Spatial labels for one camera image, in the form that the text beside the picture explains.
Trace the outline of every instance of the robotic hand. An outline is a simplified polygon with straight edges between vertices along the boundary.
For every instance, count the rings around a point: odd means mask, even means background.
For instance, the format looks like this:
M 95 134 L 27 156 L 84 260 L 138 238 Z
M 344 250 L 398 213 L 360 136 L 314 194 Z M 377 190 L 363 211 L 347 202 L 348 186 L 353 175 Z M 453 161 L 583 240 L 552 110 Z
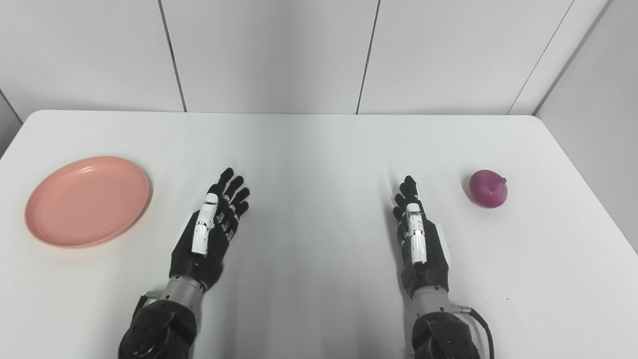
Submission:
M 119 359 L 187 359 L 197 335 L 195 309 L 223 271 L 223 258 L 248 210 L 244 178 L 226 169 L 206 194 L 171 255 L 169 281 L 162 292 L 143 295 L 118 350 Z
M 412 328 L 416 359 L 480 359 L 470 328 L 454 313 L 474 317 L 487 332 L 490 358 L 494 358 L 487 323 L 469 307 L 451 305 L 448 298 L 449 266 L 436 225 L 430 222 L 419 200 L 417 184 L 407 176 L 399 187 L 392 211 L 399 221 L 397 238 L 403 257 L 401 282 L 417 308 Z

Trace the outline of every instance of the pink plate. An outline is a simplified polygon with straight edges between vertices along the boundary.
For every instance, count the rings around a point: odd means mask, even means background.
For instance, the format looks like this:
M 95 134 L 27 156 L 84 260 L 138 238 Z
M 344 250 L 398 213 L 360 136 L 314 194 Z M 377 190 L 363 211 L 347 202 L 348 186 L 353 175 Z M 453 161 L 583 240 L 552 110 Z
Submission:
M 30 232 L 57 247 L 85 247 L 115 238 L 146 208 L 151 184 L 138 165 L 119 157 L 91 157 L 53 172 L 31 194 Z

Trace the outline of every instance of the fingertip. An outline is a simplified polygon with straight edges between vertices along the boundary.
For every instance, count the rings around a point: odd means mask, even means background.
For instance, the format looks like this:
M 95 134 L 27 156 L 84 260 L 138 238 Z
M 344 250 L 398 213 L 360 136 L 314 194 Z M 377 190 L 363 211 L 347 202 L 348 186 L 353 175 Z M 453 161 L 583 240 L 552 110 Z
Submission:
M 219 184 L 225 186 L 228 181 L 235 175 L 235 171 L 232 168 L 227 168 L 219 176 Z
M 396 218 L 397 220 L 401 220 L 403 210 L 397 206 L 392 210 L 392 214 L 394 215 L 394 218 Z
M 246 211 L 248 211 L 248 202 L 241 202 L 235 209 L 237 217 L 241 217 Z
M 221 193 L 224 189 L 221 187 L 219 183 L 213 184 L 209 189 L 208 193 L 216 194 L 218 197 L 221 197 Z

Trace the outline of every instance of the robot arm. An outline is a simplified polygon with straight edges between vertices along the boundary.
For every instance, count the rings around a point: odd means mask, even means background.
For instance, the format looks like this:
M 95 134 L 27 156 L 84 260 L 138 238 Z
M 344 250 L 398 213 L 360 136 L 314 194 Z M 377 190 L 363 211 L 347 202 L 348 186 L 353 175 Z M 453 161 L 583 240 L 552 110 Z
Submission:
M 448 292 L 449 265 L 436 225 L 426 217 L 419 200 L 417 184 L 407 176 L 399 187 L 392 211 L 399 227 L 404 268 L 401 282 L 417 309 L 412 328 L 412 346 L 416 359 L 480 359 L 472 342 L 470 328 L 455 314 L 478 315 L 473 309 L 450 303 Z M 488 332 L 491 358 L 493 346 Z
M 244 178 L 232 181 L 225 170 L 211 186 L 171 255 L 169 281 L 162 292 L 143 295 L 118 350 L 119 359 L 187 359 L 197 335 L 195 309 L 221 276 L 223 258 L 248 210 L 248 188 L 235 192 Z

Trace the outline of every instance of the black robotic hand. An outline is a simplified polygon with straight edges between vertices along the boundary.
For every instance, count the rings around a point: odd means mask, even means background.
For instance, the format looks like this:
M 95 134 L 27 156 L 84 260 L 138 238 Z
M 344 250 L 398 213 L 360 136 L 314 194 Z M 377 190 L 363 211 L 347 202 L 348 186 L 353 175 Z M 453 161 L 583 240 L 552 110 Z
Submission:
M 415 359 L 479 359 L 470 328 L 460 320 L 448 298 L 449 265 L 436 225 L 419 200 L 417 184 L 407 176 L 399 186 L 393 214 L 403 257 L 401 282 L 416 307 L 412 328 Z
M 397 238 L 404 265 L 401 272 L 403 287 L 410 297 L 414 296 L 417 289 L 426 286 L 441 286 L 449 291 L 449 266 L 436 225 L 427 219 L 423 204 L 419 200 L 417 183 L 411 176 L 407 176 L 399 189 L 401 193 L 394 197 L 397 206 L 392 212 L 399 221 Z M 416 223 L 420 228 L 414 225 L 410 228 L 411 223 Z M 419 248 L 418 241 L 421 238 L 425 248 Z
M 227 168 L 219 177 L 219 182 L 209 189 L 208 193 L 216 194 L 219 203 L 213 218 L 213 227 L 209 231 L 207 253 L 202 255 L 192 252 L 195 224 L 199 218 L 199 211 L 195 212 L 186 226 L 179 242 L 171 255 L 169 277 L 176 275 L 189 276 L 203 286 L 206 291 L 215 284 L 223 270 L 224 255 L 230 240 L 237 232 L 239 219 L 248 210 L 246 198 L 250 194 L 248 187 L 237 191 L 244 184 L 242 176 L 232 181 L 233 169 Z
M 118 359 L 189 358 L 197 336 L 194 309 L 219 280 L 239 218 L 248 210 L 245 199 L 250 191 L 237 191 L 244 178 L 231 181 L 233 176 L 231 168 L 225 170 L 209 189 L 202 209 L 191 216 L 171 255 L 166 288 L 140 298 L 120 342 Z

